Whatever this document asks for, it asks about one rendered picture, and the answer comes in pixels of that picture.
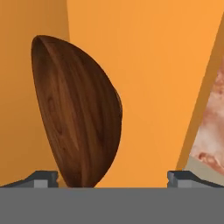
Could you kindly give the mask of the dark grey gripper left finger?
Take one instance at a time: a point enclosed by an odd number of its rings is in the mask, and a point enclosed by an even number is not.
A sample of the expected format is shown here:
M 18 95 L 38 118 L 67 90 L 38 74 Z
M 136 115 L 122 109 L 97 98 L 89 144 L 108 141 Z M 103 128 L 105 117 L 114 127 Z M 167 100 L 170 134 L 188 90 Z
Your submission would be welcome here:
M 9 183 L 4 187 L 51 188 L 58 187 L 56 171 L 35 171 L 25 179 Z

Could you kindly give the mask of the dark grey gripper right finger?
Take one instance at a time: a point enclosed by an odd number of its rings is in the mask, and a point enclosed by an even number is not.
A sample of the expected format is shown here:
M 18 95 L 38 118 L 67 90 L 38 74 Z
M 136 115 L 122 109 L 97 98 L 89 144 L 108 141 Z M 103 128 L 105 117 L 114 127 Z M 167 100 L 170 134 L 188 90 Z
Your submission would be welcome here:
M 218 185 L 214 182 L 203 180 L 191 171 L 168 171 L 167 172 L 168 183 L 167 187 L 175 188 L 224 188 L 224 185 Z

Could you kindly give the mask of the brown wooden bowl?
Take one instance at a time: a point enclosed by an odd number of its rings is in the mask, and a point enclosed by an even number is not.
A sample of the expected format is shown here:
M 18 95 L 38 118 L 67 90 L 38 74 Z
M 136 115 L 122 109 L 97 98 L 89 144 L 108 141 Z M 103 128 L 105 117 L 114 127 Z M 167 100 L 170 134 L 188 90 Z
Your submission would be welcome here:
M 69 187 L 94 187 L 112 165 L 123 107 L 99 64 L 65 40 L 38 35 L 31 65 L 52 154 Z

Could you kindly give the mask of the orange cabinet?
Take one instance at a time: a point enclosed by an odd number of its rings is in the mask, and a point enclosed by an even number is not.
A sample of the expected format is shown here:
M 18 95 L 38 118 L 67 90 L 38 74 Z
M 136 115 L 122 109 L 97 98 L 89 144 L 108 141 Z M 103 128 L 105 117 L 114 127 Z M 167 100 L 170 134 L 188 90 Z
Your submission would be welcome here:
M 224 0 L 0 0 L 0 185 L 56 164 L 39 113 L 31 42 L 72 42 L 122 99 L 122 140 L 104 187 L 163 187 L 192 116 Z

